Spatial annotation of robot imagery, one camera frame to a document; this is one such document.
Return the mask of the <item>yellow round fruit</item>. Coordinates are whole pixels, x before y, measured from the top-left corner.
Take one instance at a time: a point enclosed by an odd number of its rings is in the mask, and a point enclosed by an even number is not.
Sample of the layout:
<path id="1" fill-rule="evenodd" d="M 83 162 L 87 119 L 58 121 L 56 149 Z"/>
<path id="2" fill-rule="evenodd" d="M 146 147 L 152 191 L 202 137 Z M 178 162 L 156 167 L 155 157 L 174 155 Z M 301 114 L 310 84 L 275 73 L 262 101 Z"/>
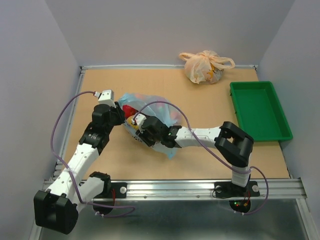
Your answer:
<path id="1" fill-rule="evenodd" d="M 135 121 L 133 120 L 133 115 L 132 116 L 129 116 L 127 119 L 126 119 L 126 123 L 128 124 L 128 126 L 132 129 L 134 129 L 135 131 L 139 130 L 139 126 L 136 125 Z"/>

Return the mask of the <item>blue printed plastic bag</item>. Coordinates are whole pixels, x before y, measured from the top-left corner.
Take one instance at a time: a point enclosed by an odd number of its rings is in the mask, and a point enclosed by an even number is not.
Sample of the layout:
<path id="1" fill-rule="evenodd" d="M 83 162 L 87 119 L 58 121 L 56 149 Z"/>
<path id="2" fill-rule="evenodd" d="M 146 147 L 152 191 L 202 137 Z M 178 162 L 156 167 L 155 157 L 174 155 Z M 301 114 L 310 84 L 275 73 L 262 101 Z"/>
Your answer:
<path id="1" fill-rule="evenodd" d="M 163 103 L 169 100 L 157 95 L 146 95 L 140 93 L 125 93 L 119 98 L 118 104 L 123 109 L 123 105 L 129 105 L 136 109 L 141 110 L 146 104 L 154 102 L 142 110 L 142 114 L 146 116 L 157 117 L 162 123 L 168 127 L 180 125 L 182 123 L 182 114 L 173 106 Z M 124 128 L 130 135 L 137 141 L 142 142 L 141 138 L 136 136 L 136 131 L 128 126 L 127 122 L 124 123 Z"/>

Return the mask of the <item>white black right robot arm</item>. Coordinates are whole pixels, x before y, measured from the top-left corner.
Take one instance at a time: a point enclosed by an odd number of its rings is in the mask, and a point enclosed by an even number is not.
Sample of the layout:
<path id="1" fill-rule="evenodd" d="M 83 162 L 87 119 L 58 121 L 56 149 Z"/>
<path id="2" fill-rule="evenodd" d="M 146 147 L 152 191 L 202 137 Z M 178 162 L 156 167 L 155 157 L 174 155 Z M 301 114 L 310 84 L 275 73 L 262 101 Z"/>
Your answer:
<path id="1" fill-rule="evenodd" d="M 225 121 L 213 128 L 189 129 L 181 125 L 166 126 L 157 117 L 142 114 L 132 122 L 138 127 L 136 135 L 149 147 L 217 149 L 232 168 L 231 192 L 242 195 L 248 190 L 254 140 L 232 122 Z"/>

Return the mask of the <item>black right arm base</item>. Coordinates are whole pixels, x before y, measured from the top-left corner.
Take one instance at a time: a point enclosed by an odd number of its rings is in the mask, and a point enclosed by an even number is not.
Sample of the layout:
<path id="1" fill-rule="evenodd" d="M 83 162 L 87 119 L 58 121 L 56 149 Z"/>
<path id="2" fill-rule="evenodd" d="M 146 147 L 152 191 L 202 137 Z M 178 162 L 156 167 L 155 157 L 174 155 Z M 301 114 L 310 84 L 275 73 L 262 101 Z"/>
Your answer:
<path id="1" fill-rule="evenodd" d="M 256 181 L 249 181 L 245 187 L 235 185 L 231 181 L 218 181 L 214 184 L 211 195 L 221 200 L 234 198 L 228 201 L 231 209 L 246 215 L 251 209 L 251 198 L 259 197 L 261 194 Z"/>

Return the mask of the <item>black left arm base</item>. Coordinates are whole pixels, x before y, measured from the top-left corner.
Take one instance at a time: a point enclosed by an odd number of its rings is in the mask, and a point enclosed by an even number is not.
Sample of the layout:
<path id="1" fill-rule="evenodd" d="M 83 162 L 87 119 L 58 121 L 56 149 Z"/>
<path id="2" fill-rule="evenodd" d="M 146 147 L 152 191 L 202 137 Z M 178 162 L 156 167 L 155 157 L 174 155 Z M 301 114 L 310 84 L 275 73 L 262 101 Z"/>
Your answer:
<path id="1" fill-rule="evenodd" d="M 94 203 L 114 206 L 116 199 L 125 199 L 127 197 L 127 185 L 126 182 L 111 182 L 109 190 L 103 191 L 95 197 L 96 199 L 106 200 L 102 202 L 94 201 Z"/>

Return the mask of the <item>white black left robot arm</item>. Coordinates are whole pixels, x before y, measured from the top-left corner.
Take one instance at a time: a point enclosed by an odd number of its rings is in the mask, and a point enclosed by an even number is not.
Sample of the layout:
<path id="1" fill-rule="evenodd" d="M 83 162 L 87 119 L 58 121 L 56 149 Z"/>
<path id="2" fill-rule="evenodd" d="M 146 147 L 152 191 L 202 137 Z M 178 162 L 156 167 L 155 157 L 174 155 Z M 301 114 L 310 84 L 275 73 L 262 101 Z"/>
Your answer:
<path id="1" fill-rule="evenodd" d="M 67 235 L 85 205 L 97 195 L 106 197 L 111 193 L 111 180 L 106 173 L 94 172 L 85 183 L 81 181 L 109 142 L 113 127 L 124 122 L 125 113 L 118 102 L 94 107 L 92 121 L 67 166 L 46 190 L 39 190 L 33 198 L 37 226 Z"/>

